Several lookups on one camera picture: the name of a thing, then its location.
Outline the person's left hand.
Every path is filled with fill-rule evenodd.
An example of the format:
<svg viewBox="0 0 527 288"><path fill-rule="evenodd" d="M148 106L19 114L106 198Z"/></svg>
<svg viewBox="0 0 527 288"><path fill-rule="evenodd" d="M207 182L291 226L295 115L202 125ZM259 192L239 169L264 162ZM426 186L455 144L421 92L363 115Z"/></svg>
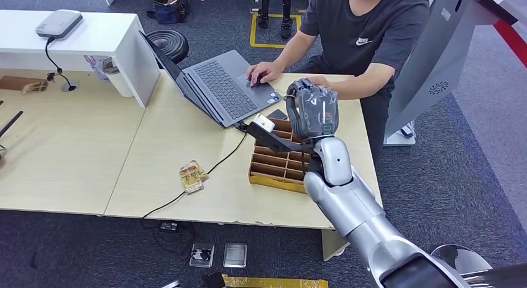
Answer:
<svg viewBox="0 0 527 288"><path fill-rule="evenodd" d="M321 86L327 89L332 88L332 83L328 81L324 76L322 75L310 75L307 76L307 79L316 86Z"/></svg>

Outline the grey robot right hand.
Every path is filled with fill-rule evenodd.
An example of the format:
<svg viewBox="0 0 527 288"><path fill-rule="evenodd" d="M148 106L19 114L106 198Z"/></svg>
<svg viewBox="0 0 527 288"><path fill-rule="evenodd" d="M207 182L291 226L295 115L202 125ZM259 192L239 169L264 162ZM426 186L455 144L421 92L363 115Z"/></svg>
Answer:
<svg viewBox="0 0 527 288"><path fill-rule="evenodd" d="M339 125L335 91L300 78L289 85L285 103L296 138L304 140L335 134Z"/></svg>

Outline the person's right hand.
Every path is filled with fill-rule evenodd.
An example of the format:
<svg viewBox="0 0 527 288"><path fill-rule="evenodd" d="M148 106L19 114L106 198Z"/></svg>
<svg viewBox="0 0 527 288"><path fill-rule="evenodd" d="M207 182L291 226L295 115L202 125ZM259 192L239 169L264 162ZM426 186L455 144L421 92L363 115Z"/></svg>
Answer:
<svg viewBox="0 0 527 288"><path fill-rule="evenodd" d="M246 71L245 77L249 81L250 86L258 83L268 83L276 80L284 71L285 66L279 61L260 62L251 65Z"/></svg>

